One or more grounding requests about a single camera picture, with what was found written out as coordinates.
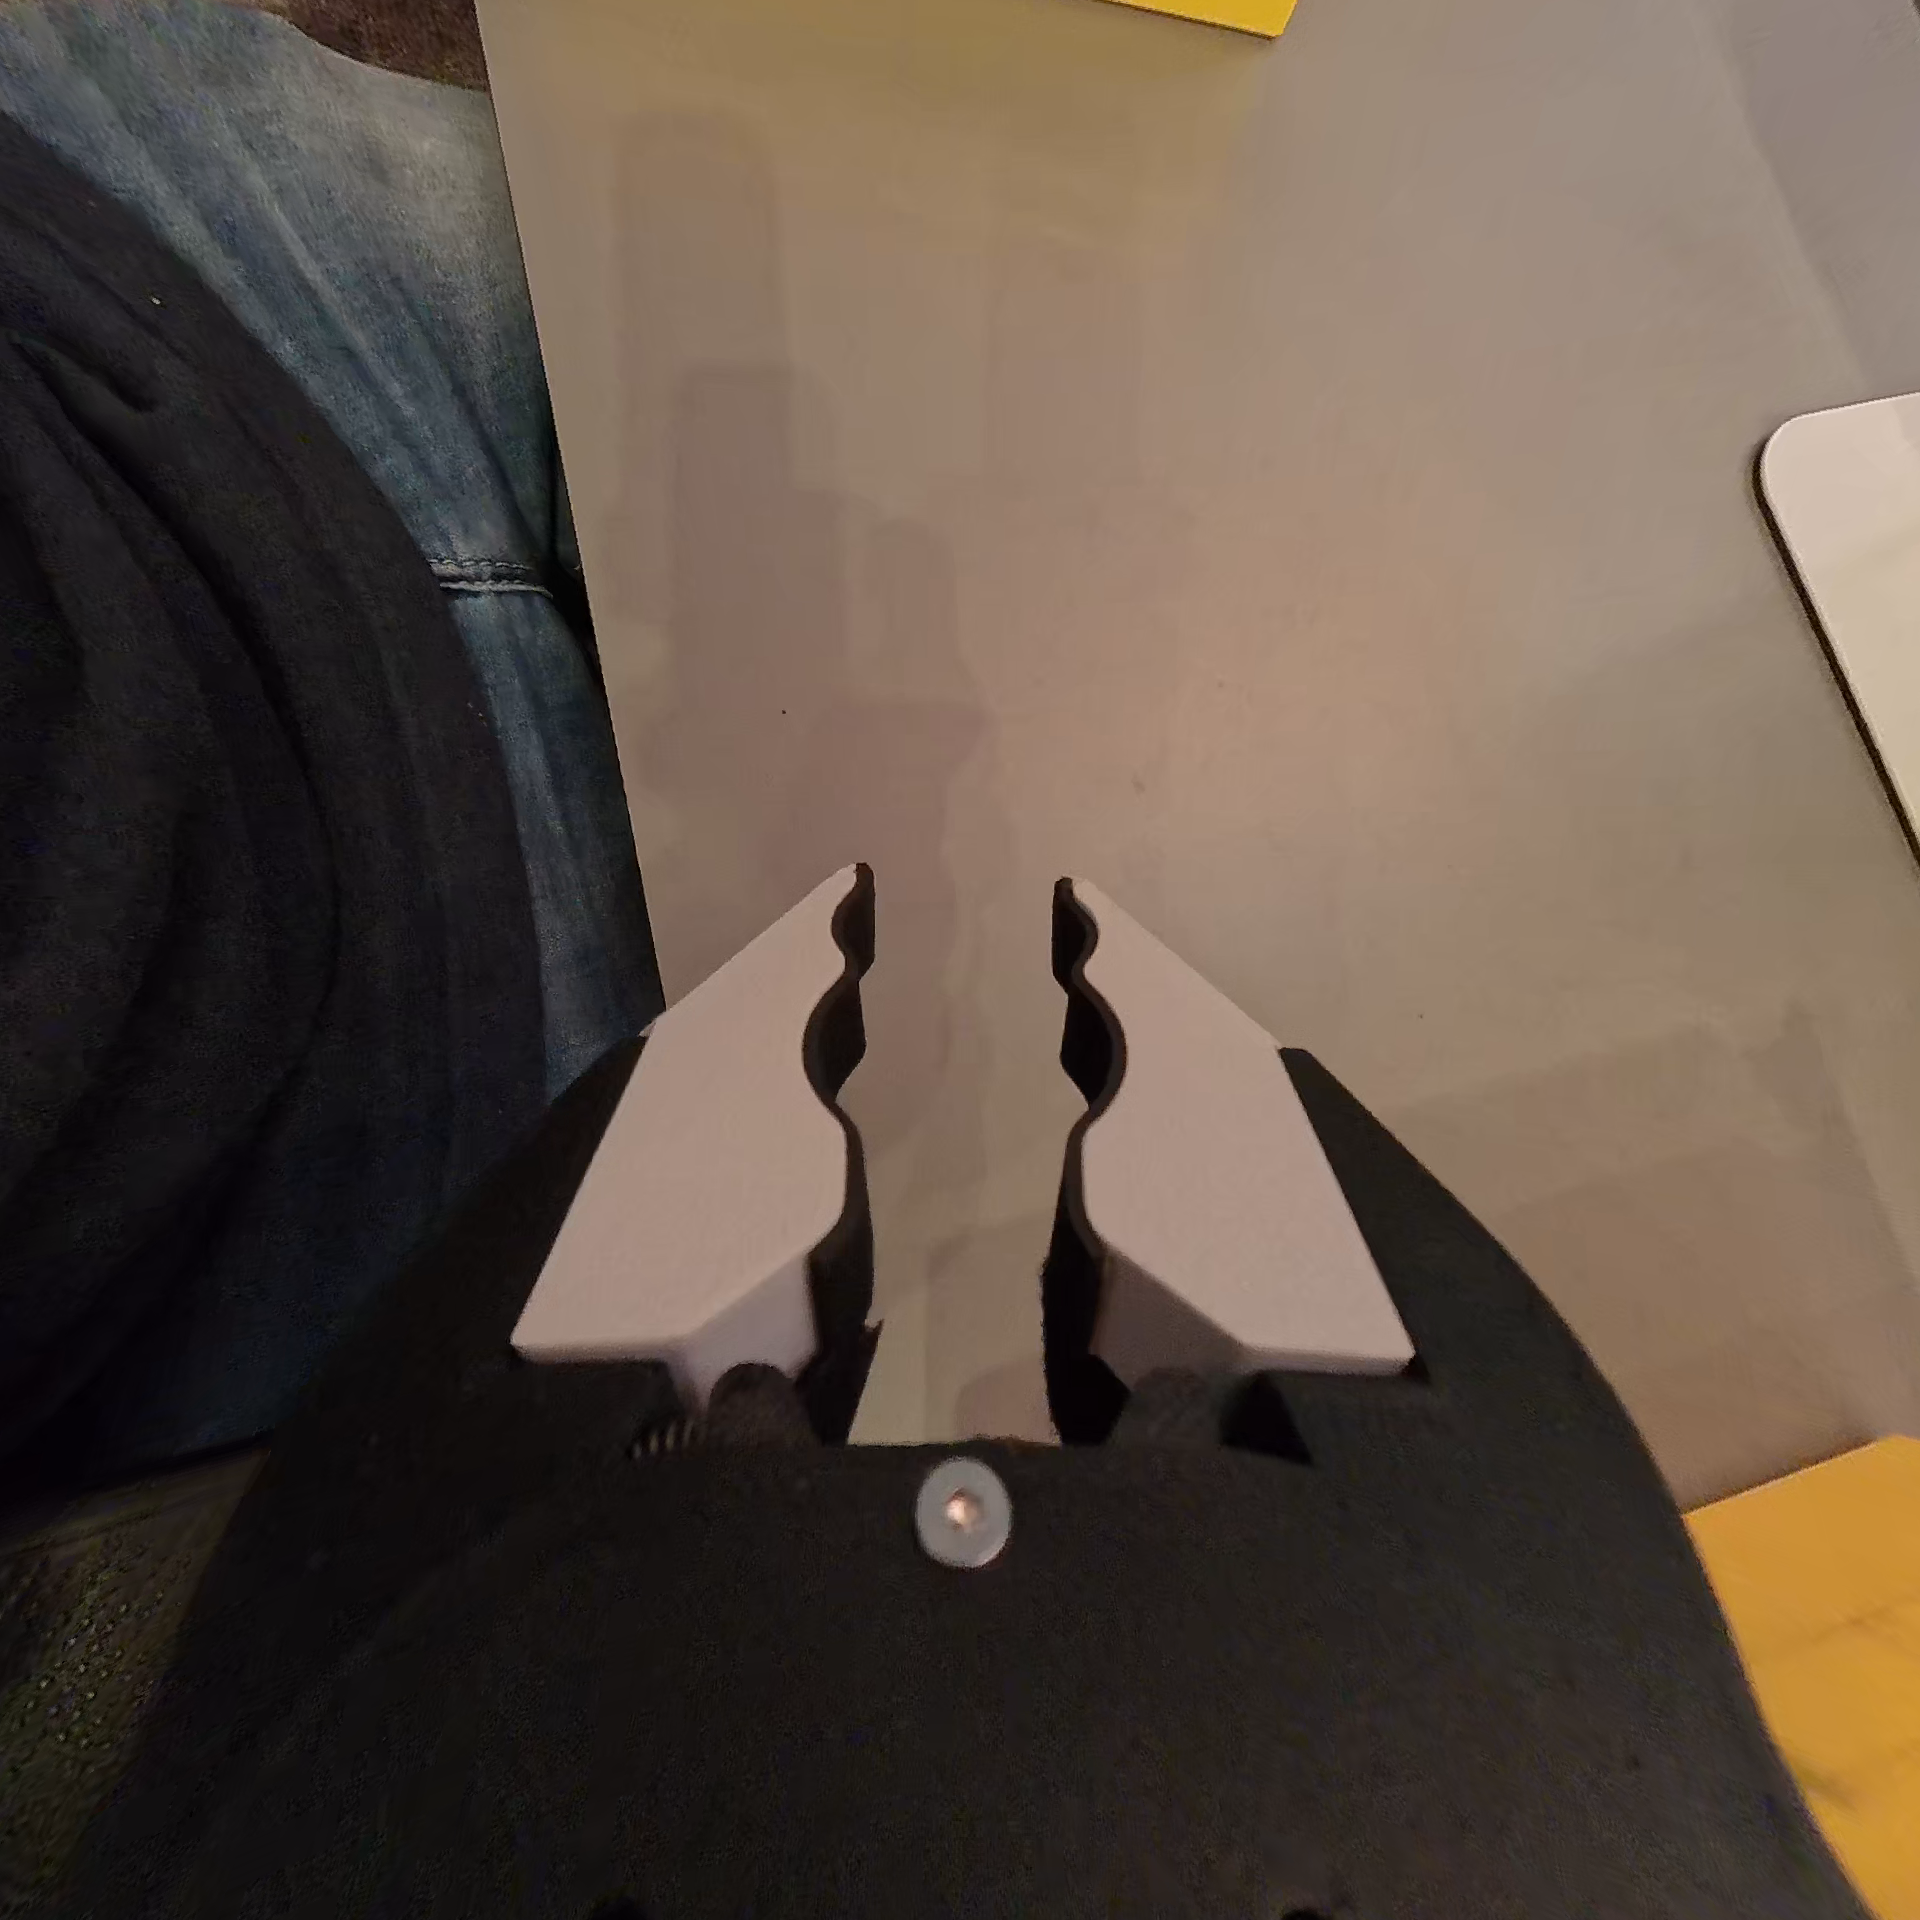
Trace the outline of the black mesh chair seat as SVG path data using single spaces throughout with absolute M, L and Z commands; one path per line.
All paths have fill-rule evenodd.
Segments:
M 5 1918 L 55 1910 L 264 1457 L 229 1449 L 5 1518 Z

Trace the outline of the wooden-armed white desk stand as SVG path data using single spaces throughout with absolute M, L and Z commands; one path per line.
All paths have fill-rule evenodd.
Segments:
M 1768 526 L 1918 850 L 1918 393 L 1781 423 L 1758 455 Z

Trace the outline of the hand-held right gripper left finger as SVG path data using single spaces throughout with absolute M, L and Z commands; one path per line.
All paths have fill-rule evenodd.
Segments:
M 861 1359 L 873 1213 L 841 1093 L 866 1048 L 873 946 L 875 881 L 857 862 L 647 1029 L 517 1354 L 647 1359 L 678 1388 Z

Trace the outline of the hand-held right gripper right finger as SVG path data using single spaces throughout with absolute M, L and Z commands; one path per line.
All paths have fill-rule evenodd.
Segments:
M 1090 879 L 1057 881 L 1049 940 L 1087 1109 L 1042 1266 L 1048 1381 L 1406 1372 L 1282 1044 Z

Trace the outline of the yellow plastic tray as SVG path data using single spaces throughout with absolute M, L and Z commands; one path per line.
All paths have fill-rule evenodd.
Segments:
M 1687 1516 L 1746 1677 L 1874 1916 L 1918 1916 L 1918 1442 L 1891 1434 Z

